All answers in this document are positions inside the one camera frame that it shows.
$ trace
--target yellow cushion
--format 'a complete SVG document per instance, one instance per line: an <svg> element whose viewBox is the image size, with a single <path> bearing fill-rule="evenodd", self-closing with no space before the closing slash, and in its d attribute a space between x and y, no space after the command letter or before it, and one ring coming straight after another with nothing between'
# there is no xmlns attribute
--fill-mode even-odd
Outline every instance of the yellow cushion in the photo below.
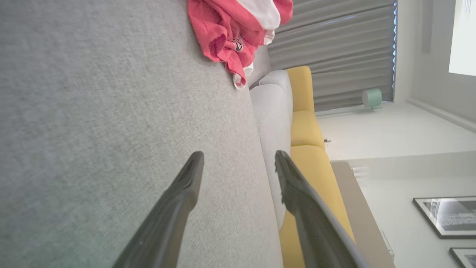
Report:
<svg viewBox="0 0 476 268"><path fill-rule="evenodd" d="M354 240L344 201L326 152L322 148L312 145L293 146L291 147L291 159ZM284 268L305 268L296 222L294 216L288 211L286 211L283 226L279 231L279 240L281 241Z"/></svg>
<svg viewBox="0 0 476 268"><path fill-rule="evenodd" d="M311 69L307 66L299 66L286 71L293 91L293 112L311 111L314 113Z"/></svg>
<svg viewBox="0 0 476 268"><path fill-rule="evenodd" d="M323 150L326 148L314 112L299 111L293 113L293 121L291 124L291 146L299 145L319 146Z"/></svg>

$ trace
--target logo on clothing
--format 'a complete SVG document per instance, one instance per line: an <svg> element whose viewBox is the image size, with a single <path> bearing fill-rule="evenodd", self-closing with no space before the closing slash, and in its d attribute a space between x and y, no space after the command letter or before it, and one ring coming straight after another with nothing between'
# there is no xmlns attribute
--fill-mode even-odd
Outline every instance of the logo on clothing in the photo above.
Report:
<svg viewBox="0 0 476 268"><path fill-rule="evenodd" d="M239 35L236 38L233 38L233 43L235 44L235 50L240 52L243 50L245 47L245 42L243 41L243 38Z"/></svg>

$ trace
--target framed picture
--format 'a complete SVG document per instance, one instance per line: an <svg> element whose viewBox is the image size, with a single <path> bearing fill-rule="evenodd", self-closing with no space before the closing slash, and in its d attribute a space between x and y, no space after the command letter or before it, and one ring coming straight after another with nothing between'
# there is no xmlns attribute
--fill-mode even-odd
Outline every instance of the framed picture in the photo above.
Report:
<svg viewBox="0 0 476 268"><path fill-rule="evenodd" d="M449 254L461 268L476 268L476 247L452 247Z"/></svg>
<svg viewBox="0 0 476 268"><path fill-rule="evenodd" d="M413 198L440 238L476 238L476 196Z"/></svg>

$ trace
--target sofa cushion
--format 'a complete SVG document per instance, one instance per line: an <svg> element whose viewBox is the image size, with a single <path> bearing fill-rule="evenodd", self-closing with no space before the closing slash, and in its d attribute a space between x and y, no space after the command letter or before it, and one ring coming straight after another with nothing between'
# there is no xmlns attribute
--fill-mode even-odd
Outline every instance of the sofa cushion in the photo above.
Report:
<svg viewBox="0 0 476 268"><path fill-rule="evenodd" d="M268 73L259 81L260 85L276 84L281 87L284 97L286 98L286 107L288 108L289 124L293 119L293 91L291 89L291 81L288 72L285 70L276 70Z"/></svg>
<svg viewBox="0 0 476 268"><path fill-rule="evenodd" d="M322 148L312 145L293 146L291 147L291 159L354 240L344 201L326 152ZM286 211L283 226L279 232L279 239L284 268L305 268L296 221L288 211Z"/></svg>
<svg viewBox="0 0 476 268"><path fill-rule="evenodd" d="M311 111L293 113L291 125L291 146L314 145L326 148L316 114Z"/></svg>
<svg viewBox="0 0 476 268"><path fill-rule="evenodd" d="M308 66L286 69L293 89L293 112L314 112L314 92L312 74Z"/></svg>
<svg viewBox="0 0 476 268"><path fill-rule="evenodd" d="M277 150L290 153L291 130L289 127L286 98L278 85L266 84L250 91L255 109L261 149L268 174L269 188L273 198L276 222L281 228L286 207L281 202L281 186L275 172L274 156Z"/></svg>

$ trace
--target gray curtain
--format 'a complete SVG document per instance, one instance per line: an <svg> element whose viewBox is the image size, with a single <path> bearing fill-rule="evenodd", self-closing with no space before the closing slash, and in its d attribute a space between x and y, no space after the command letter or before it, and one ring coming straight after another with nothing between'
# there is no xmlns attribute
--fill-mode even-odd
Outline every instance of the gray curtain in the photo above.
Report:
<svg viewBox="0 0 476 268"><path fill-rule="evenodd" d="M393 100L395 0L296 0L268 46L273 70L311 68L316 111L362 104L380 88Z"/></svg>

